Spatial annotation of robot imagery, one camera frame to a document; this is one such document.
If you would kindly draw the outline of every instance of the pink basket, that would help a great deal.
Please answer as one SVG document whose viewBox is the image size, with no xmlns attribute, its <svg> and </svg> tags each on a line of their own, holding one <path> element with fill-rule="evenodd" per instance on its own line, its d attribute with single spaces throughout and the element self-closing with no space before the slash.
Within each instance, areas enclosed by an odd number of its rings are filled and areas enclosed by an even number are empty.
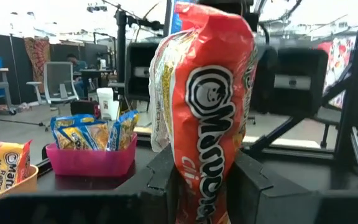
<svg viewBox="0 0 358 224">
<path fill-rule="evenodd" d="M 57 175 L 82 175 L 90 177 L 120 177 L 127 174 L 135 160 L 137 135 L 123 151 L 61 150 L 49 144 L 47 155 Z"/>
</svg>

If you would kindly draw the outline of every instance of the floor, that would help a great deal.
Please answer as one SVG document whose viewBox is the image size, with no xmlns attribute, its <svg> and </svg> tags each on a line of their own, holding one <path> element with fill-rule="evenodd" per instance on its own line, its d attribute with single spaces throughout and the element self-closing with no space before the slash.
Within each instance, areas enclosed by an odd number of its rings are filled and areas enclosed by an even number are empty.
<svg viewBox="0 0 358 224">
<path fill-rule="evenodd" d="M 138 125 L 147 126 L 150 124 L 146 111 L 146 103 L 138 106 L 141 112 Z M 61 114 L 70 114 L 68 105 L 61 108 Z M 30 147 L 31 163 L 39 163 L 41 149 L 53 141 L 49 132 L 45 132 L 43 127 L 38 126 L 39 122 L 49 123 L 52 116 L 56 116 L 58 111 L 51 111 L 49 106 L 34 106 L 30 111 L 17 113 L 15 116 L 0 115 L 0 141 L 24 143 L 32 140 Z M 272 129 L 282 124 L 287 118 L 273 115 L 256 115 L 256 124 L 251 122 L 247 125 L 247 136 L 258 137 L 269 133 Z M 320 143 L 324 132 L 324 125 L 312 120 L 304 120 L 289 132 L 282 136 L 284 139 L 310 140 L 317 144 Z M 334 127 L 329 129 L 328 149 L 333 149 L 336 141 L 337 131 Z"/>
</svg>

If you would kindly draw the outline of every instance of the colorful poster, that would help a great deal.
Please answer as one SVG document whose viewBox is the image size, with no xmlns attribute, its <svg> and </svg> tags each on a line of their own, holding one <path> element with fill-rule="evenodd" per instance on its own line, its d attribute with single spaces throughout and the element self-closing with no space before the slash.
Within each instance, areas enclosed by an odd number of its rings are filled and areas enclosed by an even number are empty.
<svg viewBox="0 0 358 224">
<path fill-rule="evenodd" d="M 349 64 L 351 50 L 354 48 L 356 37 L 335 38 L 332 42 L 319 44 L 318 48 L 328 53 L 328 64 L 324 91 L 328 86 L 334 84 L 342 75 L 342 72 Z M 344 92 L 332 99 L 329 104 L 342 108 Z"/>
<path fill-rule="evenodd" d="M 173 0 L 171 5 L 171 23 L 169 24 L 169 34 L 181 31 L 181 20 L 179 15 L 174 13 L 177 2 L 193 2 L 192 0 Z"/>
</svg>

